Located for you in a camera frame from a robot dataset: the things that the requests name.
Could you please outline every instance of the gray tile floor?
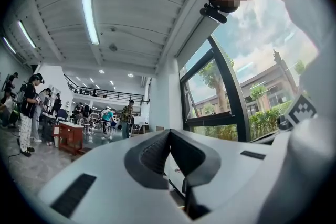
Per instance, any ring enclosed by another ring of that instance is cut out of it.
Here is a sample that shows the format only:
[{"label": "gray tile floor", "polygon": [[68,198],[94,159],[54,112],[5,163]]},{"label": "gray tile floor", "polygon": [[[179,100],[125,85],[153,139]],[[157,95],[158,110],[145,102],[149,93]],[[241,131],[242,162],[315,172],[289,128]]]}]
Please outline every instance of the gray tile floor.
[{"label": "gray tile floor", "polygon": [[[94,148],[100,145],[121,140],[121,131],[117,130],[113,134],[113,139],[108,139],[110,135],[104,137],[101,131],[95,131],[95,135],[89,137],[84,135],[83,147]],[[13,180],[33,194],[37,194],[40,189],[51,180],[61,170],[71,164],[70,153],[59,150],[52,146],[47,146],[45,143],[35,143],[31,140],[31,146],[35,152],[30,158],[19,154],[19,147],[16,139],[18,136],[17,129],[0,129],[0,156],[5,163]],[[178,206],[184,205],[184,201],[178,196],[175,191],[171,191],[172,198]]]}]

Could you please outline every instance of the railing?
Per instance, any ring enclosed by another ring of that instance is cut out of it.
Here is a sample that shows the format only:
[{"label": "railing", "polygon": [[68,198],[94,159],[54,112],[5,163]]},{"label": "railing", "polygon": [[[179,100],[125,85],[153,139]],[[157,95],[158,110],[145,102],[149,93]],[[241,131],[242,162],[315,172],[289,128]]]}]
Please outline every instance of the railing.
[{"label": "railing", "polygon": [[141,103],[141,101],[144,98],[144,95],[142,94],[114,92],[114,91],[100,90],[100,89],[89,88],[89,87],[80,87],[80,86],[77,86],[66,75],[64,76],[68,83],[69,89],[74,93],[88,95],[92,97],[101,97],[101,98],[107,98],[107,99],[113,99],[113,100],[120,100],[120,101],[133,100],[135,103]]}]

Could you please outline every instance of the sky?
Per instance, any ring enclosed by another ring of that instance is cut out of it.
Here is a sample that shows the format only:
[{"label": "sky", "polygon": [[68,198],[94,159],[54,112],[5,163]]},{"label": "sky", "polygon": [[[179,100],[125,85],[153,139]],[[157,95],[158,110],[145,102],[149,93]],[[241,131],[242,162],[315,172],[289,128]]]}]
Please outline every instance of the sky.
[{"label": "sky", "polygon": [[[249,0],[227,16],[227,23],[213,32],[220,45],[235,62],[239,83],[263,72],[275,64],[273,49],[280,52],[288,67],[298,60],[306,65],[317,55],[310,39],[290,20],[281,0]],[[189,70],[210,49],[206,40],[186,64]],[[296,84],[299,77],[290,68]],[[195,75],[189,86],[194,101],[199,102],[216,94]]]}]

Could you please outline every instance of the building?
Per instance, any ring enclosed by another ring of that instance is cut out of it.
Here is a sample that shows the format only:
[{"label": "building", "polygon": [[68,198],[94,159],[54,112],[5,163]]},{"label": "building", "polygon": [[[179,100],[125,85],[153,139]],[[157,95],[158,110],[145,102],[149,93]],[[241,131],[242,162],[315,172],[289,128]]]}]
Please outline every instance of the building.
[{"label": "building", "polygon": [[[254,115],[258,111],[262,111],[262,108],[260,107],[261,105],[264,107],[264,110],[267,110],[293,99],[297,89],[286,63],[283,60],[281,62],[281,66],[275,64],[260,74],[240,84],[249,116]],[[267,92],[262,95],[259,100],[253,101],[250,97],[250,93],[251,88],[256,84],[264,85],[267,88]],[[228,101],[226,92],[225,99],[227,102],[228,111],[230,111],[230,103]],[[207,104],[213,105],[213,112],[209,112],[209,109],[207,110]],[[220,113],[217,95],[197,102],[195,105],[199,116],[205,116],[211,113]]]}]

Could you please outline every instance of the glass pane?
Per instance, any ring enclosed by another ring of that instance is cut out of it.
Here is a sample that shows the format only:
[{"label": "glass pane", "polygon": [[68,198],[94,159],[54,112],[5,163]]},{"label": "glass pane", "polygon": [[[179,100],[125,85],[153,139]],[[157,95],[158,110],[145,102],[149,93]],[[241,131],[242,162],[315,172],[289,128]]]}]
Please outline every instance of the glass pane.
[{"label": "glass pane", "polygon": [[300,75],[317,55],[314,44],[292,23],[280,0],[243,2],[213,34],[233,61],[253,117],[251,138],[276,130],[270,111],[283,113],[300,90]]},{"label": "glass pane", "polygon": [[198,126],[192,127],[191,131],[196,134],[211,136],[218,139],[238,141],[237,126],[235,124],[225,126]]},{"label": "glass pane", "polygon": [[190,90],[190,94],[185,90],[187,118],[196,117],[196,112],[192,109],[193,103],[196,106],[199,117],[231,110],[222,76],[215,60],[208,63],[189,79],[185,85]]},{"label": "glass pane", "polygon": [[211,49],[211,45],[208,40],[204,41],[204,43],[200,46],[200,48],[195,52],[195,54],[190,58],[190,60],[185,64],[182,74],[180,76],[182,77],[183,74],[187,73],[202,57],[206,54],[208,50]]}]

